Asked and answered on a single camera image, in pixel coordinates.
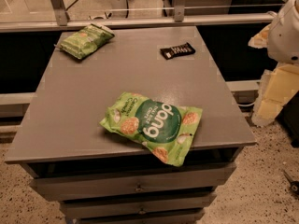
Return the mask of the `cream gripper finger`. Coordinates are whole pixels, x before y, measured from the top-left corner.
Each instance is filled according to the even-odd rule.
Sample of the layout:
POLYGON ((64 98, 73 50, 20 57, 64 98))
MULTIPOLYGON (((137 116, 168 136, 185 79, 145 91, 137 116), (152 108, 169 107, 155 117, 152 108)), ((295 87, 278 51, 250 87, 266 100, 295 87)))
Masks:
POLYGON ((248 45, 252 48, 263 49, 268 46, 268 33, 270 25, 266 25, 258 34, 253 36, 248 45))
POLYGON ((278 63, 274 71, 265 70, 251 120, 256 126, 271 124, 291 98, 299 92, 299 65, 278 63))

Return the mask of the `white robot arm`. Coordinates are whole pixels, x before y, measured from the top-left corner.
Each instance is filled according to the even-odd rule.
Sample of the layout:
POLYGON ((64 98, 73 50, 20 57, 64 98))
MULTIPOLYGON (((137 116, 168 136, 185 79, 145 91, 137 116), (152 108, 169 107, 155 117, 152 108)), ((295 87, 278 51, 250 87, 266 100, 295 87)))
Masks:
POLYGON ((272 123, 299 92, 299 0, 288 0, 272 22, 249 40, 252 48, 267 48, 278 64, 261 77, 251 120, 256 126, 272 123))

